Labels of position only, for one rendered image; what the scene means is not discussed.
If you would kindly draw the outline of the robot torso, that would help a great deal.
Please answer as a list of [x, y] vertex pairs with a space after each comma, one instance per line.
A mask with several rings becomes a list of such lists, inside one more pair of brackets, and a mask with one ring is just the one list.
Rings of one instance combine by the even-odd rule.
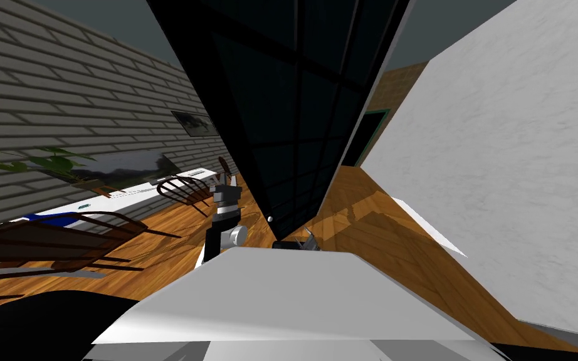
[[352, 253], [232, 248], [139, 301], [86, 361], [511, 361]]

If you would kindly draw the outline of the dark door with green frame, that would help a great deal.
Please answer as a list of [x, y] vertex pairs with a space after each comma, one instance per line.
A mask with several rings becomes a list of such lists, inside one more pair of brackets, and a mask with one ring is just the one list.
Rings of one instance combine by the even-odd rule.
[[360, 158], [367, 150], [367, 147], [388, 113], [389, 109], [383, 109], [365, 112], [365, 114], [363, 114], [362, 120], [357, 130], [355, 130], [349, 148], [345, 153], [345, 157], [341, 163], [342, 166], [355, 167], [358, 165]]

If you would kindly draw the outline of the black glazed door leaf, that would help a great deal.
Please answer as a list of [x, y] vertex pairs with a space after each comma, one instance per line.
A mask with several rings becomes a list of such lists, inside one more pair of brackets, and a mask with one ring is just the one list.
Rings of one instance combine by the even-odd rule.
[[415, 0], [146, 0], [278, 240], [314, 218]]

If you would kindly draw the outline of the dark framed wall picture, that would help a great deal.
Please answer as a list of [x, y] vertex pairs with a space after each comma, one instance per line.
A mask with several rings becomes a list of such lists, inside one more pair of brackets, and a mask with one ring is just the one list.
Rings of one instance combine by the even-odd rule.
[[171, 112], [190, 137], [217, 137], [219, 135], [211, 119], [206, 115], [175, 110]]

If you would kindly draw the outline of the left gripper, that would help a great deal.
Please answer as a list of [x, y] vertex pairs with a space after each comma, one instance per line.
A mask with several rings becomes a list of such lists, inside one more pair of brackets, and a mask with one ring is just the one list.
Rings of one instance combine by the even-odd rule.
[[217, 185], [210, 188], [214, 203], [234, 202], [237, 204], [241, 198], [242, 188], [239, 186], [231, 186], [232, 175], [229, 172], [226, 172], [224, 175], [217, 174], [216, 179]]

